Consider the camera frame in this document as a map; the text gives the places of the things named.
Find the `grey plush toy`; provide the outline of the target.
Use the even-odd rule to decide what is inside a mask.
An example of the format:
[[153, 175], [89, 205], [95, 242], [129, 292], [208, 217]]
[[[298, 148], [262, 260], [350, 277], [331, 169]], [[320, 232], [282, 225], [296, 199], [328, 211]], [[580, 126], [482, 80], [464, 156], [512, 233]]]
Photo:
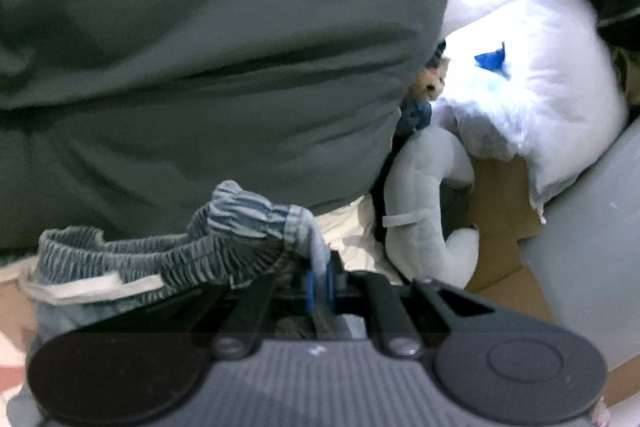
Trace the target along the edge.
[[465, 288], [476, 270], [480, 233], [442, 231], [440, 188], [474, 184], [472, 161], [456, 136], [439, 127], [416, 132], [394, 159], [384, 186], [385, 251], [408, 280]]

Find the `brown cardboard box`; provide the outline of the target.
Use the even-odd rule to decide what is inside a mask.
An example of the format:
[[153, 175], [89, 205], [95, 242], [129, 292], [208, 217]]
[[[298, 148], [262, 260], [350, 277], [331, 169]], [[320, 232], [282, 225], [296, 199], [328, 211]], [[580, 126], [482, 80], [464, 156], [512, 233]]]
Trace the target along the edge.
[[472, 166], [475, 183], [469, 198], [469, 218], [480, 231], [480, 257], [466, 290], [552, 323], [547, 299], [518, 245], [541, 232], [538, 215], [529, 205], [525, 160], [474, 158]]

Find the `white fluffy plush toy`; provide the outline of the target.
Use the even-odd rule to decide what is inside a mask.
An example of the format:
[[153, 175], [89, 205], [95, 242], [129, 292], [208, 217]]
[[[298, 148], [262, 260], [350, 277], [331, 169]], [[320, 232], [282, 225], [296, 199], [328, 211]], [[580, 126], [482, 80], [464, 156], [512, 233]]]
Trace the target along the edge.
[[588, 0], [449, 0], [439, 106], [480, 158], [521, 157], [542, 209], [616, 141], [628, 109]]

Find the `dark grey garment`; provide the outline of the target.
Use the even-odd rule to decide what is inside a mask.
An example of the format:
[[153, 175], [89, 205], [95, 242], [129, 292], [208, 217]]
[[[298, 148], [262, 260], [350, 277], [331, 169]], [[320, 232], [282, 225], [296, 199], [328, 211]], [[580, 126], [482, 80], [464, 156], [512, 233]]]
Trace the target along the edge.
[[448, 0], [1, 0], [1, 245], [366, 195]]

